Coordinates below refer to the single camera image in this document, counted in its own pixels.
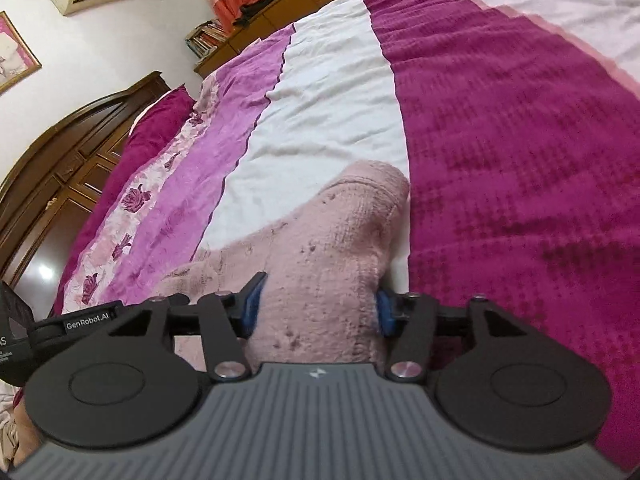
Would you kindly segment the person's hand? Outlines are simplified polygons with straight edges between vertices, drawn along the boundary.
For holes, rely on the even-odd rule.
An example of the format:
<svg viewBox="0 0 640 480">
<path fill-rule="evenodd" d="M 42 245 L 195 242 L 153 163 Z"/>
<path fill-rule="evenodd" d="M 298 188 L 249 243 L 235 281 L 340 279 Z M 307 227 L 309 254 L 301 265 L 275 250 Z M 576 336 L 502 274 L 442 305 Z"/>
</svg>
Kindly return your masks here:
<svg viewBox="0 0 640 480">
<path fill-rule="evenodd" d="M 13 414 L 17 435 L 17 449 L 13 457 L 13 465 L 17 467 L 41 448 L 43 437 L 29 418 L 24 399 L 14 408 Z"/>
</svg>

